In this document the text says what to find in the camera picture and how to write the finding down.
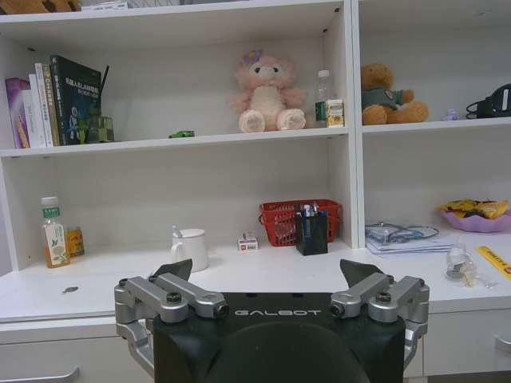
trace yellow ruler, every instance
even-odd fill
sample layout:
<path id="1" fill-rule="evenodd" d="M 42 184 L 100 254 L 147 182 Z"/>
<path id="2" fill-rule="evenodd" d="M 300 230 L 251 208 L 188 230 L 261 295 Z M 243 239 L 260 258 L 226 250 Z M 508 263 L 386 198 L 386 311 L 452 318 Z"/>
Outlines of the yellow ruler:
<path id="1" fill-rule="evenodd" d="M 493 267 L 499 270 L 508 280 L 511 281 L 511 265 L 504 259 L 498 256 L 498 254 L 487 246 L 480 246 L 477 248 L 480 255 L 486 258 Z"/>

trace stack of papers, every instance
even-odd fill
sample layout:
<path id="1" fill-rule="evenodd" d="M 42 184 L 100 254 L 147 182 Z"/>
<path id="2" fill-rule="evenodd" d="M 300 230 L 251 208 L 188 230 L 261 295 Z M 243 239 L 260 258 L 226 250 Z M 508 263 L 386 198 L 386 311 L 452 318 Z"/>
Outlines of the stack of papers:
<path id="1" fill-rule="evenodd" d="M 446 253 L 456 244 L 455 235 L 437 235 L 429 239 L 417 239 L 405 243 L 382 244 L 366 237 L 367 249 L 374 255 L 385 258 L 393 254 Z"/>

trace purple book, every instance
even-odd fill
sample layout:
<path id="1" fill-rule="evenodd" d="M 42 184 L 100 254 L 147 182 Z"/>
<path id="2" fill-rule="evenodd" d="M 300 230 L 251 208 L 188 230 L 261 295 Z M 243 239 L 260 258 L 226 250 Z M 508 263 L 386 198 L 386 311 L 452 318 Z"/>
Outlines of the purple book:
<path id="1" fill-rule="evenodd" d="M 29 148 L 29 133 L 26 128 L 25 107 L 23 106 L 23 90 L 30 89 L 28 81 L 21 78 L 6 80 L 7 100 L 9 101 L 10 121 L 13 128 L 14 147 Z"/>

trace shelf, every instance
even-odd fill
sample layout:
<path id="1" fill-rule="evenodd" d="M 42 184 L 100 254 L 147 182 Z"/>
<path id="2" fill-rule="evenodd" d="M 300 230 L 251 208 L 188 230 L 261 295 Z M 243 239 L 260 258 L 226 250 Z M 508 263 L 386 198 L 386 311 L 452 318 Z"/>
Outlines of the shelf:
<path id="1" fill-rule="evenodd" d="M 370 34 L 494 28 L 511 18 L 509 0 L 364 0 L 360 11 L 361 31 Z"/>
<path id="2" fill-rule="evenodd" d="M 216 144 L 249 143 L 256 141 L 298 140 L 311 137 L 334 137 L 347 134 L 347 128 L 318 128 L 290 130 L 282 132 L 233 133 L 215 136 L 198 136 L 160 140 L 141 140 L 112 142 L 104 144 L 87 144 L 58 146 L 55 148 L 30 148 L 0 150 L 1 157 L 45 157 L 69 156 L 74 154 L 97 154 L 108 152 L 132 152 L 138 150 L 199 147 Z"/>
<path id="3" fill-rule="evenodd" d="M 251 0 L 7 15 L 0 16 L 0 33 L 44 53 L 307 38 L 322 36 L 341 4 L 339 0 Z"/>
<path id="4" fill-rule="evenodd" d="M 487 245 L 503 256 L 511 247 L 510 234 L 461 233 L 461 240 L 469 251 Z M 328 254 L 303 257 L 294 247 L 271 247 L 261 242 L 258 251 L 239 253 L 232 241 L 210 241 L 210 266 L 193 273 L 190 281 L 223 292 L 334 292 L 347 288 L 339 260 L 350 259 L 374 264 L 396 279 L 406 275 L 424 278 L 431 287 L 430 313 L 511 307 L 511 284 L 475 252 L 473 260 L 478 270 L 498 282 L 493 289 L 480 285 L 467 288 L 447 280 L 445 254 L 382 259 L 338 241 L 329 245 Z M 168 257 L 167 243 L 97 247 L 73 259 L 67 267 L 47 269 L 45 264 L 35 263 L 9 273 L 0 277 L 0 323 L 113 315 L 113 288 L 118 280 L 147 277 L 167 263 Z M 61 293 L 71 286 L 78 290 Z"/>
<path id="5" fill-rule="evenodd" d="M 482 118 L 478 120 L 433 121 L 422 122 L 419 124 L 366 125 L 362 127 L 362 131 L 364 133 L 421 132 L 439 129 L 498 128 L 505 126 L 511 127 L 511 117 Z"/>

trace mug handle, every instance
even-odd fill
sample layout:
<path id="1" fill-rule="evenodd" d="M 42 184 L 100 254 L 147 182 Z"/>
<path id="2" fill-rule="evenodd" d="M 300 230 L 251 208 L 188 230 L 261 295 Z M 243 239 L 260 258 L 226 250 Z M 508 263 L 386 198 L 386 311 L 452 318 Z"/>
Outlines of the mug handle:
<path id="1" fill-rule="evenodd" d="M 179 257 L 177 256 L 177 251 L 182 246 L 183 246 L 183 243 L 178 242 L 178 243 L 173 244 L 172 247 L 170 248 L 170 262 L 171 263 L 177 263 L 180 261 Z"/>

